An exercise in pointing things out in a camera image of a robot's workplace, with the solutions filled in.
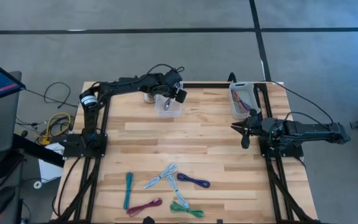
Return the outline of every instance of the green cable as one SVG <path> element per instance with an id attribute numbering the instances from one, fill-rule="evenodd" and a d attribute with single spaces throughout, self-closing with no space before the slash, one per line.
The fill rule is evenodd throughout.
<path id="1" fill-rule="evenodd" d="M 194 215 L 196 218 L 204 217 L 204 212 L 202 210 L 187 209 L 187 208 L 179 205 L 177 202 L 172 202 L 170 209 L 171 209 L 171 212 L 188 212 L 188 213 Z"/>
<path id="2" fill-rule="evenodd" d="M 126 175 L 127 180 L 127 191 L 125 194 L 125 201 L 124 201 L 124 209 L 127 210 L 129 207 L 129 197 L 131 196 L 131 188 L 132 188 L 132 181 L 134 179 L 134 174 L 131 172 L 128 172 Z"/>

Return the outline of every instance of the floor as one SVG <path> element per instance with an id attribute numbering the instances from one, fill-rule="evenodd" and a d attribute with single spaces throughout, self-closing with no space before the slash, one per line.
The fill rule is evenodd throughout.
<path id="1" fill-rule="evenodd" d="M 356 0 L 257 0 L 256 8 L 262 28 L 358 27 Z M 247 0 L 0 0 L 0 30 L 164 27 L 253 28 L 254 22 Z M 319 219 L 358 223 L 358 131 L 349 126 L 358 119 L 358 32 L 263 32 L 262 37 L 271 79 L 315 101 L 346 125 L 351 142 L 305 143 L 305 162 Z M 186 81 L 226 80 L 230 72 L 241 81 L 265 78 L 253 32 L 0 35 L 2 68 L 20 70 L 27 88 L 39 93 L 53 82 L 67 83 L 69 103 L 78 101 L 84 81 L 141 75 L 162 62 L 184 66 Z M 67 91 L 55 86 L 50 96 L 63 99 Z M 328 122 L 313 105 L 288 97 L 293 111 Z M 23 91 L 18 117 L 36 122 L 58 111 L 75 114 L 74 108 L 57 106 Z M 37 163 L 28 159 L 24 179 L 39 175 Z M 32 222 L 50 218 L 57 187 L 58 180 L 40 190 L 24 186 Z"/>

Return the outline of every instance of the plastic bin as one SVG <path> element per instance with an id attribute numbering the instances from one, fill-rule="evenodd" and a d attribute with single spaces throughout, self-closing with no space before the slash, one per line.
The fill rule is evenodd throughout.
<path id="1" fill-rule="evenodd" d="M 183 82 L 180 82 L 180 89 L 183 89 Z M 155 96 L 154 109 L 160 116 L 179 117 L 181 115 L 182 103 L 178 103 L 175 99 L 171 99 L 171 105 L 168 110 L 164 110 L 164 104 L 168 100 L 162 95 Z"/>
<path id="2" fill-rule="evenodd" d="M 239 94 L 240 99 L 247 103 L 252 109 L 255 109 L 257 113 L 260 113 L 260 108 L 256 103 L 255 94 L 254 94 L 254 84 L 252 82 L 237 82 L 232 83 L 229 86 L 229 101 L 231 107 L 231 114 L 234 119 L 246 119 L 249 116 L 248 113 L 243 113 L 240 109 L 240 106 L 236 105 L 233 100 L 232 90 L 236 90 Z"/>

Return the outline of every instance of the wooden table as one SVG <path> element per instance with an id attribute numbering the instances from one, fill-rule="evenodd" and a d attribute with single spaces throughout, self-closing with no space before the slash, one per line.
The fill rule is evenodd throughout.
<path id="1" fill-rule="evenodd" d="M 86 82 L 84 90 L 91 84 Z M 268 83 L 267 86 L 273 116 L 283 119 L 290 111 L 286 92 L 278 85 Z M 141 92 L 112 97 L 107 125 L 108 147 L 101 163 L 92 222 L 141 223 L 146 216 L 158 223 L 216 223 L 217 219 L 223 219 L 224 223 L 275 222 L 265 161 L 260 155 L 257 138 L 251 138 L 249 149 L 242 149 L 241 135 L 230 128 L 236 120 L 231 116 L 229 90 L 187 88 L 186 91 L 184 113 L 179 118 L 159 117 L 154 104 L 143 101 Z M 266 114 L 263 102 L 261 98 L 262 112 Z M 83 125 L 80 107 L 75 132 L 79 133 Z M 66 161 L 62 180 L 74 160 Z M 159 176 L 171 163 L 178 166 L 179 172 L 211 182 L 208 189 L 189 182 L 177 182 L 190 207 L 204 210 L 204 218 L 171 213 L 169 206 L 177 198 L 165 179 L 151 189 L 143 189 L 148 180 Z M 305 168 L 292 158 L 283 158 L 283 163 L 289 191 L 306 214 L 317 218 Z M 76 195 L 82 169 L 83 159 L 68 179 L 62 209 Z M 134 173 L 130 207 L 149 203 L 158 197 L 163 200 L 161 206 L 128 217 L 122 206 L 125 176 L 129 171 Z M 87 203 L 86 196 L 81 213 L 83 218 Z M 280 204 L 285 218 L 281 195 Z"/>

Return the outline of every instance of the computer mouse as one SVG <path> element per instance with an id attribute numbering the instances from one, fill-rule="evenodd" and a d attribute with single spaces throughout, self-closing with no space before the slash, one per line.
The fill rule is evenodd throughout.
<path id="1" fill-rule="evenodd" d="M 15 187 L 4 187 L 0 190 L 0 214 L 5 210 L 9 202 L 15 196 Z"/>

